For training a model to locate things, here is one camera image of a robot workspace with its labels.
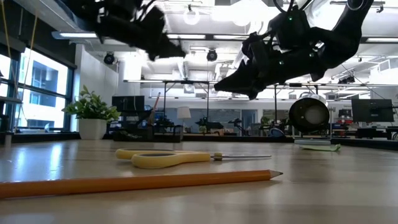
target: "wooden table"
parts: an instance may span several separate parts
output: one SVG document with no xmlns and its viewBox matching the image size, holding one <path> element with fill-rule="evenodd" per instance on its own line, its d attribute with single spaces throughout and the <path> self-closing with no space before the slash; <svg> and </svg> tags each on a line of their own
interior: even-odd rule
<svg viewBox="0 0 398 224">
<path fill-rule="evenodd" d="M 184 164 L 140 170 L 118 161 L 120 147 L 271 154 L 269 160 Z M 186 174 L 275 169 L 268 182 L 0 200 L 0 223 L 397 223 L 398 154 L 355 147 L 340 153 L 302 151 L 293 144 L 180 144 L 67 141 L 15 144 L 0 151 L 0 179 Z"/>
</svg>

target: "yellow scissors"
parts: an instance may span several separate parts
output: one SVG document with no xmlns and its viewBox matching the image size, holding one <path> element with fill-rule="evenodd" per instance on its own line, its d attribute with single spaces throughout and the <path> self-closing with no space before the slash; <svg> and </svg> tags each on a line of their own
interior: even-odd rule
<svg viewBox="0 0 398 224">
<path fill-rule="evenodd" d="M 271 158 L 271 155 L 224 155 L 216 152 L 213 155 L 207 152 L 174 151 L 170 149 L 118 149 L 116 158 L 130 159 L 132 164 L 143 169 L 160 169 L 186 162 L 209 162 L 211 159 L 220 161 L 224 158 L 257 159 Z"/>
</svg>

